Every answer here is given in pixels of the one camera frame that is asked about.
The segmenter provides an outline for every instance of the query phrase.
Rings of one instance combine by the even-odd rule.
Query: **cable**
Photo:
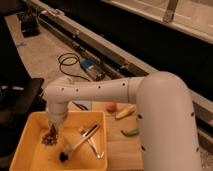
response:
[[[66,63],[66,61],[67,61],[67,60],[70,60],[70,59],[74,59],[74,61],[71,62],[71,63]],[[71,52],[70,52],[70,53],[64,53],[64,54],[62,54],[62,55],[60,55],[60,56],[58,57],[58,62],[59,62],[59,70],[60,70],[63,74],[68,75],[68,76],[71,76],[71,77],[77,77],[77,78],[81,78],[81,79],[90,81],[90,80],[87,79],[86,77],[83,77],[83,76],[80,76],[80,75],[75,75],[75,74],[70,74],[70,73],[65,72],[65,71],[62,69],[62,66],[73,66],[73,65],[75,65],[75,64],[77,64],[77,63],[79,63],[79,65],[80,65],[80,58],[79,58],[79,56],[78,56],[77,54],[71,53]]]

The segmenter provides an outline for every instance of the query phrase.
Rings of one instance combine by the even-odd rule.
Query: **metal tongs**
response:
[[[85,137],[88,133],[88,131],[86,131],[83,126],[80,127],[78,129],[78,131],[79,131],[79,133],[81,134],[82,137]],[[89,146],[91,147],[93,153],[95,154],[96,158],[102,159],[104,157],[104,152],[98,153],[98,150],[96,149],[95,143],[94,143],[94,141],[92,141],[91,138],[87,139],[87,142],[88,142]]]
[[[93,134],[99,129],[99,127],[100,127],[99,125],[94,125],[85,134],[85,136],[78,143],[76,143],[74,146],[71,146],[70,144],[67,144],[65,146],[65,148],[63,149],[63,151],[59,155],[60,161],[61,162],[65,162],[66,160],[68,160],[69,158],[71,158],[71,156],[76,151],[76,149],[78,149],[84,142],[86,142],[90,137],[92,137]]]

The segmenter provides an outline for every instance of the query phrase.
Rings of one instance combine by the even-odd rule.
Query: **green vegetable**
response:
[[[131,131],[121,130],[121,133],[126,137],[133,137],[133,136],[139,135],[139,129],[136,128],[136,129],[133,129]]]

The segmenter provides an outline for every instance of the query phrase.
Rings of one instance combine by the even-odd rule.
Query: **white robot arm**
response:
[[[45,96],[54,124],[64,121],[71,100],[136,103],[144,170],[202,170],[191,96],[174,74],[90,83],[62,77],[46,87]]]

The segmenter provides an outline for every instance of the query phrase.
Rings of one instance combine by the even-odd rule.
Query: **yellow tray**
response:
[[[74,145],[82,137],[79,127],[91,128],[100,124],[99,130],[92,136],[98,151],[104,152],[104,158],[97,159],[85,142],[77,149],[72,157],[64,163],[59,160],[59,154],[67,143]],[[25,125],[18,147],[16,149],[10,171],[104,171],[107,170],[107,141],[106,121],[103,112],[83,111],[69,112],[59,132],[58,143],[55,146],[45,146],[41,143],[42,136],[48,131],[48,121],[45,112],[32,113]]]

